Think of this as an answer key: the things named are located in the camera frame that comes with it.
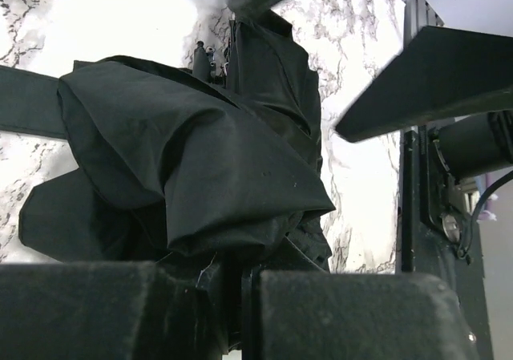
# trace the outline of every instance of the marble backdrop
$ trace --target marble backdrop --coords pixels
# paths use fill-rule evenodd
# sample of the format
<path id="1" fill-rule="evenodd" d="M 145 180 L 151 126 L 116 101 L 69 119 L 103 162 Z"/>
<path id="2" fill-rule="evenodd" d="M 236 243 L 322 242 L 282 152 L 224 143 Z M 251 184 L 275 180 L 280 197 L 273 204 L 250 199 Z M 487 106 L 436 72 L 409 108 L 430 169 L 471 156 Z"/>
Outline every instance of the marble backdrop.
<path id="1" fill-rule="evenodd" d="M 0 0 L 0 63 L 55 77 L 74 59 L 119 54 L 182 67 L 196 40 L 224 45 L 223 1 Z M 403 7 L 400 0 L 287 0 L 275 9 L 294 24 L 321 76 L 322 179 L 337 206 L 322 224 L 337 272 L 394 270 L 398 135 L 348 144 L 333 125 L 401 50 Z M 19 243 L 18 212 L 32 187 L 75 167 L 66 142 L 0 132 L 0 262 L 50 261 Z"/>

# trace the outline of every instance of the black cable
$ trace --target black cable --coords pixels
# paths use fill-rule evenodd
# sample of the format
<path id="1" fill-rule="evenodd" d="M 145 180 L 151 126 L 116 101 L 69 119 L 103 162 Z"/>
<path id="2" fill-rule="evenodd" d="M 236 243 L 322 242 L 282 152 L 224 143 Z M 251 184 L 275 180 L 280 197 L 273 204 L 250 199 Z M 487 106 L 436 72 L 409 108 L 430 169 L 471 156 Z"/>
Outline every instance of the black cable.
<path id="1" fill-rule="evenodd" d="M 471 250 L 472 241 L 474 240 L 474 229 L 475 225 L 478 222 L 479 214 L 484 208 L 485 203 L 490 199 L 491 195 L 494 194 L 494 192 L 499 189 L 501 186 L 507 184 L 513 180 L 513 171 L 507 173 L 503 177 L 496 180 L 492 185 L 490 185 L 487 190 L 484 191 L 484 193 L 479 197 L 478 203 L 475 205 L 474 211 L 472 212 L 471 219 L 466 227 L 466 231 L 468 236 L 461 236 L 458 250 L 456 251 L 456 254 L 459 259 L 461 260 L 467 260 L 468 263 L 471 262 L 469 251 Z M 468 240 L 467 246 L 464 247 L 465 240 Z"/>

